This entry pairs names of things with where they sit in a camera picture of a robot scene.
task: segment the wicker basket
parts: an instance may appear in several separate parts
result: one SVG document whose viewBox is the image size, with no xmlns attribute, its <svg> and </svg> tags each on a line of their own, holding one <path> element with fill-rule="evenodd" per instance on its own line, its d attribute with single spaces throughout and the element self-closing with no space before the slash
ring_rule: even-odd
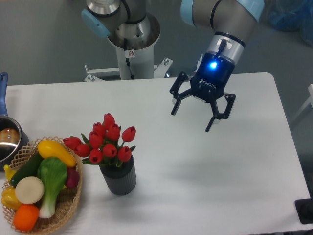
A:
<svg viewBox="0 0 313 235">
<path fill-rule="evenodd" d="M 43 137 L 42 139 L 38 139 L 36 141 L 32 141 L 31 143 L 28 143 L 27 146 L 23 147 L 17 155 L 15 155 L 14 159 L 12 160 L 12 163 L 10 165 L 11 169 L 18 170 L 21 168 L 22 165 L 24 165 L 28 159 L 37 151 L 37 146 L 40 141 L 42 140 L 52 140 L 56 141 L 60 144 L 63 144 L 63 139 L 59 137 Z M 78 183 L 78 186 L 76 188 L 65 188 L 61 191 L 59 194 L 57 201 L 56 201 L 56 210 L 55 214 L 48 219 L 41 219 L 38 218 L 35 227 L 28 232 L 28 234 L 32 235 L 46 235 L 49 233 L 52 233 L 62 226 L 64 226 L 73 216 L 74 212 L 77 209 L 77 205 L 80 199 L 81 191 L 82 191 L 82 183 L 83 183 L 83 174 L 82 174 L 82 162 L 79 156 L 77 156 L 72 150 L 65 147 L 72 156 L 75 157 L 77 161 L 76 170 L 80 175 L 80 180 Z M 8 181 L 4 183 L 3 189 L 9 187 L 10 184 Z M 3 207 L 3 213 L 5 219 L 8 221 L 8 223 L 11 225 L 12 229 L 15 229 L 13 225 L 13 218 L 15 215 L 14 210 L 7 208 L 6 206 Z"/>
</svg>

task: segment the green zucchini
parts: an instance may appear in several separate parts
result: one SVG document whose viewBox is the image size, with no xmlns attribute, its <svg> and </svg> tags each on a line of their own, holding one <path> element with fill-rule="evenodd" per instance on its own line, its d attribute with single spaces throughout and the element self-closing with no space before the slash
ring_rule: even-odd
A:
<svg viewBox="0 0 313 235">
<path fill-rule="evenodd" d="M 37 176 L 37 170 L 39 168 L 40 163 L 43 161 L 42 156 L 38 152 L 34 153 L 28 161 L 23 165 L 11 178 L 10 184 L 13 187 L 19 183 L 20 180 L 28 177 L 28 176 Z"/>
</svg>

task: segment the red tulip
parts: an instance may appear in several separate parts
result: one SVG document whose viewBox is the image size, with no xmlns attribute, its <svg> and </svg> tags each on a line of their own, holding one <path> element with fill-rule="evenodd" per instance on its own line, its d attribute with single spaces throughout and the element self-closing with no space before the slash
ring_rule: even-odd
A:
<svg viewBox="0 0 313 235">
<path fill-rule="evenodd" d="M 99 146 L 103 144 L 103 137 L 97 135 L 96 132 L 91 131 L 89 134 L 89 141 L 93 149 L 98 149 Z"/>
<path fill-rule="evenodd" d="M 117 124 L 111 125 L 107 132 L 107 137 L 111 141 L 118 141 L 121 131 Z"/>
<path fill-rule="evenodd" d="M 90 152 L 89 160 L 93 164 L 98 164 L 99 162 L 102 161 L 102 159 L 103 159 L 102 152 L 99 149 L 93 149 Z"/>
<path fill-rule="evenodd" d="M 88 157 L 90 153 L 90 147 L 88 144 L 80 144 L 74 149 L 74 153 L 82 158 Z"/>
<path fill-rule="evenodd" d="M 115 124 L 115 120 L 110 113 L 104 114 L 103 117 L 103 127 L 105 130 L 108 130 L 111 125 Z"/>
<path fill-rule="evenodd" d="M 71 150 L 74 150 L 82 142 L 78 137 L 68 137 L 63 139 L 63 143 L 65 144 L 66 147 L 69 147 Z"/>
<path fill-rule="evenodd" d="M 112 158 L 115 157 L 117 154 L 117 149 L 113 144 L 106 144 L 102 149 L 103 155 Z"/>
<path fill-rule="evenodd" d="M 122 162 L 127 162 L 132 157 L 132 151 L 128 146 L 122 147 L 117 154 L 117 157 Z"/>
<path fill-rule="evenodd" d="M 104 129 L 103 125 L 99 122 L 93 125 L 92 131 L 97 133 L 98 136 L 106 136 L 106 129 Z"/>
<path fill-rule="evenodd" d="M 122 134 L 122 139 L 124 142 L 132 142 L 133 139 L 135 138 L 136 134 L 136 129 L 134 126 L 127 128 L 123 134 Z"/>
</svg>

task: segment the black vase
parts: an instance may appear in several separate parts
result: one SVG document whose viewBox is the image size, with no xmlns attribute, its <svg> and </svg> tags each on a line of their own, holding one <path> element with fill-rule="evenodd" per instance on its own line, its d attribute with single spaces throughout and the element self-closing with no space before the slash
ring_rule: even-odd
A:
<svg viewBox="0 0 313 235">
<path fill-rule="evenodd" d="M 120 169 L 109 166 L 99 166 L 110 191 L 116 195 L 126 195 L 136 186 L 134 158 L 123 163 Z"/>
</svg>

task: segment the orange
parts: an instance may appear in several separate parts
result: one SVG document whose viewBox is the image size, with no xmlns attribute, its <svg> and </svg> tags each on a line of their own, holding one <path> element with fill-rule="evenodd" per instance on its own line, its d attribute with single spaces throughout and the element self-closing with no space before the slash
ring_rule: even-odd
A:
<svg viewBox="0 0 313 235">
<path fill-rule="evenodd" d="M 39 209 L 34 205 L 21 205 L 16 211 L 13 225 L 17 230 L 28 232 L 32 230 L 39 216 Z"/>
</svg>

